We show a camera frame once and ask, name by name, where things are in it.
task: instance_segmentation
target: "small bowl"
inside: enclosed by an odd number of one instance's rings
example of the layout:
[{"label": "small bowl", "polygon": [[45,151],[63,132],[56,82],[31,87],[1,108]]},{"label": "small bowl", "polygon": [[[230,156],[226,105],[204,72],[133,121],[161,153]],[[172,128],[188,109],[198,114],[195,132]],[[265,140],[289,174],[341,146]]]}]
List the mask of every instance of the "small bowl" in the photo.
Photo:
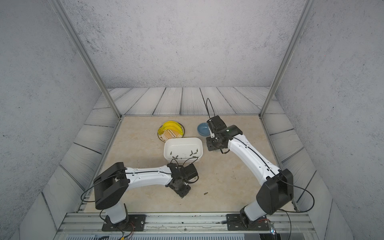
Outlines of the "small bowl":
[{"label": "small bowl", "polygon": [[197,132],[203,137],[208,137],[210,135],[208,124],[206,122],[200,123],[197,126]]}]

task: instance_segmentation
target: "black mounting plate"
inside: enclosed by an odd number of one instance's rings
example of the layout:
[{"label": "black mounting plate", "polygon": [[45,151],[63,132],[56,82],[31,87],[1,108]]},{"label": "black mounting plate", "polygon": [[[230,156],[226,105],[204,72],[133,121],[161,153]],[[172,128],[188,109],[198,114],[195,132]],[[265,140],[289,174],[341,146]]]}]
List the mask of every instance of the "black mounting plate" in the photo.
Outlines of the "black mounting plate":
[{"label": "black mounting plate", "polygon": [[103,232],[131,232],[133,231],[131,223],[133,223],[135,232],[142,232],[144,230],[145,218],[146,215],[144,214],[132,214],[127,215],[127,220],[112,224],[109,216],[107,216],[101,230]]},{"label": "black mounting plate", "polygon": [[269,231],[268,222],[254,223],[248,228],[243,226],[240,219],[240,214],[227,214],[227,229],[228,231]]}]

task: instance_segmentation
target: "gray textured wall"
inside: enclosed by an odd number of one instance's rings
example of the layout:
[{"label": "gray textured wall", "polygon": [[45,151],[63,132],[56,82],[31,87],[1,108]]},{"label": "gray textured wall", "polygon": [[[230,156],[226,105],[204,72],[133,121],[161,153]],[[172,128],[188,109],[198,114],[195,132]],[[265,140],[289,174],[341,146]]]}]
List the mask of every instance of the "gray textured wall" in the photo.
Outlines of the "gray textured wall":
[{"label": "gray textured wall", "polygon": [[0,239],[7,239],[100,91],[47,0],[2,1],[0,32]]},{"label": "gray textured wall", "polygon": [[62,0],[109,88],[269,86],[305,0]]},{"label": "gray textured wall", "polygon": [[318,0],[277,91],[357,239],[384,235],[383,13]]}]

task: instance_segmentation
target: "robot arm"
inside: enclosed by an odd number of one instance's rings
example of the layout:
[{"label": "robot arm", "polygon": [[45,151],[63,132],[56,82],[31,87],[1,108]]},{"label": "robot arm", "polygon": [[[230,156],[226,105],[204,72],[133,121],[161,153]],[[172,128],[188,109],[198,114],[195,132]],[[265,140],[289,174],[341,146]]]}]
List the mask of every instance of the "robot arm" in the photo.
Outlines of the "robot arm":
[{"label": "robot arm", "polygon": [[229,148],[247,165],[262,186],[256,200],[240,211],[246,226],[266,214],[273,214],[292,200],[293,175],[288,169],[282,171],[268,161],[237,126],[227,127],[219,116],[210,118],[207,123],[212,133],[206,138],[208,150]]},{"label": "robot arm", "polygon": [[120,201],[126,191],[149,185],[164,185],[183,198],[190,190],[189,180],[195,177],[198,177],[198,173],[193,164],[183,167],[169,163],[162,167],[137,169],[124,167],[124,163],[117,162],[93,181],[96,209],[105,210],[106,220],[112,224],[120,223],[127,220],[125,207]]}]

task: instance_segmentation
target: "yellow banana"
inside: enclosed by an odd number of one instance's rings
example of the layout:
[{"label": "yellow banana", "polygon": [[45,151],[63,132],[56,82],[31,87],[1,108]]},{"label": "yellow banana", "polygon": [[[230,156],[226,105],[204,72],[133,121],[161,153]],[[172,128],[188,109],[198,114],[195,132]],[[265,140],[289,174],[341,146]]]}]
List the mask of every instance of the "yellow banana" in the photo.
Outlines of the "yellow banana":
[{"label": "yellow banana", "polygon": [[173,123],[177,124],[180,128],[183,128],[183,127],[181,126],[181,124],[178,123],[178,122],[175,122],[175,121],[168,121],[168,122],[173,122]]},{"label": "yellow banana", "polygon": [[166,129],[173,130],[173,131],[176,131],[176,132],[178,132],[179,134],[183,135],[183,130],[182,130],[181,128],[179,128],[179,127],[171,127],[171,126],[168,126],[168,127],[165,127],[164,129],[165,129],[165,130],[166,130]]},{"label": "yellow banana", "polygon": [[184,134],[183,129],[181,128],[181,126],[180,126],[179,124],[173,122],[173,121],[168,121],[168,122],[166,122],[166,123],[163,124],[163,128],[164,128],[164,130],[165,130],[165,129],[168,129],[168,128],[170,128],[170,127],[173,127],[173,128],[175,128],[175,129],[177,129],[177,132],[178,132],[178,133],[180,133],[180,134]]}]

